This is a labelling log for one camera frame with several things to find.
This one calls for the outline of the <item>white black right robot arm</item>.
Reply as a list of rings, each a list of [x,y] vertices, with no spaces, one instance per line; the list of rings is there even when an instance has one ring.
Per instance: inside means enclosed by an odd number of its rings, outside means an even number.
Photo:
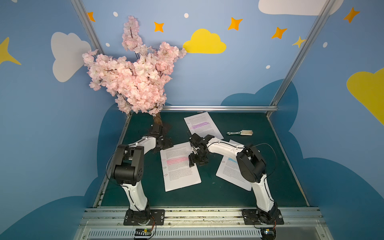
[[[198,134],[189,137],[192,153],[189,165],[208,163],[208,154],[219,154],[236,160],[242,177],[251,184],[256,198],[256,212],[248,216],[252,221],[275,224],[280,212],[271,195],[266,172],[266,162],[257,147],[222,141],[212,135],[202,138]]]

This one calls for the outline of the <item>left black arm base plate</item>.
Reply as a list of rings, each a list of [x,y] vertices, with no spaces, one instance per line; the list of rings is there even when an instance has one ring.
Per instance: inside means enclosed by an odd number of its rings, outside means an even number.
[[[165,220],[165,210],[127,210],[124,218],[124,226],[150,226],[156,224],[162,226]]]

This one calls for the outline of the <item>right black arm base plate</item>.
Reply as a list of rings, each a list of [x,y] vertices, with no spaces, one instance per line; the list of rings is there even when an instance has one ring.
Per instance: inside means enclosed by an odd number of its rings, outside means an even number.
[[[243,209],[242,217],[245,225],[284,225],[284,219],[279,209],[264,212],[259,209]]]

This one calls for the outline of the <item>blue highlighted paper document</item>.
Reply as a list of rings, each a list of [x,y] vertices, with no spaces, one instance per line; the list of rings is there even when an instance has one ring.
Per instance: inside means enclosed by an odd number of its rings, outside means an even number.
[[[252,190],[251,183],[241,174],[237,160],[223,156],[216,176],[247,191]]]

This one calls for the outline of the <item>pink highlighted paper document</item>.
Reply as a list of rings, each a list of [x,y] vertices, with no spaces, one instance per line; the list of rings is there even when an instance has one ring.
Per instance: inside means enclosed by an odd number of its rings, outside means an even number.
[[[174,145],[167,150],[161,150],[161,163],[164,174],[165,191],[193,186],[202,182],[197,166],[189,167],[188,156],[192,153],[189,142]]]

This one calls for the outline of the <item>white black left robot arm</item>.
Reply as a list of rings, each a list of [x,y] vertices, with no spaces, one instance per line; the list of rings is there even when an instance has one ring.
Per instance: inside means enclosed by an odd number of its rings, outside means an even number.
[[[163,134],[163,126],[154,123],[148,135],[134,143],[119,145],[110,157],[111,167],[110,171],[106,171],[107,177],[123,188],[130,204],[124,225],[145,226],[153,220],[142,186],[144,156],[151,150],[166,150],[172,146],[172,140]]]

